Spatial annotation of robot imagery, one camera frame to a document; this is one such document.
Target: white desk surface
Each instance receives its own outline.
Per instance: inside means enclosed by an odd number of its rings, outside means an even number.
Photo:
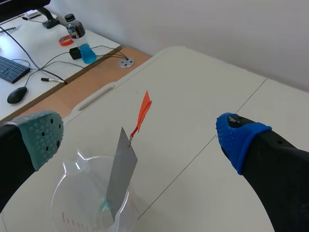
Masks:
[[[8,231],[51,228],[48,207],[62,160],[85,147],[89,156],[113,156],[121,127],[127,135],[135,128],[146,90],[153,104],[132,143],[139,161],[131,184],[141,215],[134,231],[273,231],[257,195],[222,153],[215,121],[239,111],[309,150],[308,93],[184,47],[163,50],[115,86],[66,120],[59,152],[4,209]]]
[[[33,20],[44,22],[46,21],[46,17],[41,15]],[[61,37],[68,35],[66,28],[62,25],[57,25],[52,29],[46,29],[41,23],[25,21],[21,18],[17,18],[2,24],[1,26],[4,29],[7,29],[18,25],[22,25],[21,28],[12,32],[11,35],[25,48],[39,67],[42,67],[56,55],[68,52],[70,48],[76,47],[74,43],[65,47],[60,46],[58,43],[58,40]],[[120,46],[118,43],[108,40],[88,30],[86,31],[86,35],[91,47],[104,45],[111,48],[117,48]],[[100,47],[95,48],[94,51],[97,55],[105,55],[109,53],[111,49]],[[25,52],[5,33],[0,34],[0,55],[8,59],[25,59],[30,61]],[[78,64],[83,67],[87,66],[81,59],[73,60],[69,54],[61,55],[53,61],[65,61]],[[28,64],[24,61],[16,60],[15,62],[28,66]],[[63,79],[67,79],[80,71],[81,68],[70,64],[55,63],[48,66],[46,70],[59,75]],[[18,104],[8,104],[8,95],[13,90],[24,86],[30,73],[22,77],[15,84],[11,84],[3,79],[0,79],[0,120],[36,99],[46,91],[52,89],[54,86],[63,85],[54,82],[43,82],[41,81],[42,77],[54,79],[56,79],[56,77],[48,73],[37,72],[31,76],[27,83],[28,93],[24,99]]]

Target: monitor stand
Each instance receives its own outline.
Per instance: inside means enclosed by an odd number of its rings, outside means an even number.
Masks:
[[[59,20],[53,18],[52,14],[45,7],[38,8],[37,10],[38,12],[47,17],[47,21],[42,23],[43,27],[45,27],[46,29],[53,28],[54,26],[60,24]]]

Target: orange tape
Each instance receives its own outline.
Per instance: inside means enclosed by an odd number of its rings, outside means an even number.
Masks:
[[[59,44],[61,46],[68,46],[72,43],[73,43],[73,39],[69,35],[63,36],[59,39]]]

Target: plastic measuring cup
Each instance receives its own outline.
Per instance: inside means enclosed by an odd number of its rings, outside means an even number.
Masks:
[[[123,204],[112,219],[106,191],[113,158],[84,159],[78,152],[76,162],[63,162],[64,175],[50,202],[49,215],[55,232],[130,232],[138,218],[135,195],[128,188]]]

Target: silicone gripper pad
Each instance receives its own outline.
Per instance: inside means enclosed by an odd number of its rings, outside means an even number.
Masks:
[[[58,151],[63,137],[63,121],[56,112],[36,112],[14,118],[8,123],[20,129],[36,171]]]
[[[271,130],[271,127],[254,122],[239,128],[232,128],[228,124],[229,116],[238,115],[225,113],[217,118],[216,128],[219,144],[227,153],[237,173],[241,175],[242,165],[253,138],[259,133]]]

